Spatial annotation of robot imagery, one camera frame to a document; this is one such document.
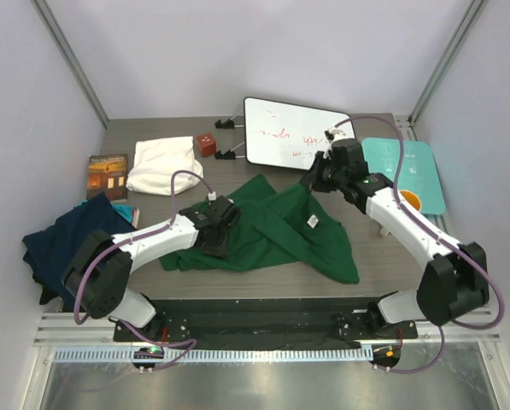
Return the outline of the green t-shirt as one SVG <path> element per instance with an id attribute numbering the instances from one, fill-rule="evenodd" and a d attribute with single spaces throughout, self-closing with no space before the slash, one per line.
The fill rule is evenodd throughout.
<path id="1" fill-rule="evenodd" d="M 164 270 L 247 272 L 298 261 L 338 283 L 360 282 L 346 230 L 307 187 L 293 184 L 276 191 L 259 174 L 229 198 L 240 215 L 232 224 L 228 256 L 184 249 L 160 258 Z"/>

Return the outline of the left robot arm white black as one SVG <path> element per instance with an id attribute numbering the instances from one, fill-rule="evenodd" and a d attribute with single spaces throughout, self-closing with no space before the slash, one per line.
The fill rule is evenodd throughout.
<path id="1" fill-rule="evenodd" d="M 125 321 L 143 340 L 155 340 L 163 320 L 148 297 L 128 288 L 131 274 L 164 255 L 191 248 L 226 257 L 232 224 L 239 215 L 231 199 L 218 196 L 139 231 L 113 236 L 94 231 L 62 274 L 62 284 L 74 298 L 73 309 L 84 309 L 93 319 Z"/>

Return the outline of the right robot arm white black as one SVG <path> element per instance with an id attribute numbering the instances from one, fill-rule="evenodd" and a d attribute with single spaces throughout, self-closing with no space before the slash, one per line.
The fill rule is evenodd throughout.
<path id="1" fill-rule="evenodd" d="M 399 322 L 427 319 L 446 325 L 489 301 L 481 274 L 486 254 L 477 243 L 463 244 L 438 230 L 382 173 L 370 173 L 361 144 L 342 139 L 319 151 L 302 184 L 317 192 L 342 193 L 344 200 L 378 222 L 409 251 L 422 269 L 419 286 L 378 300 L 368 330 L 387 337 Z"/>

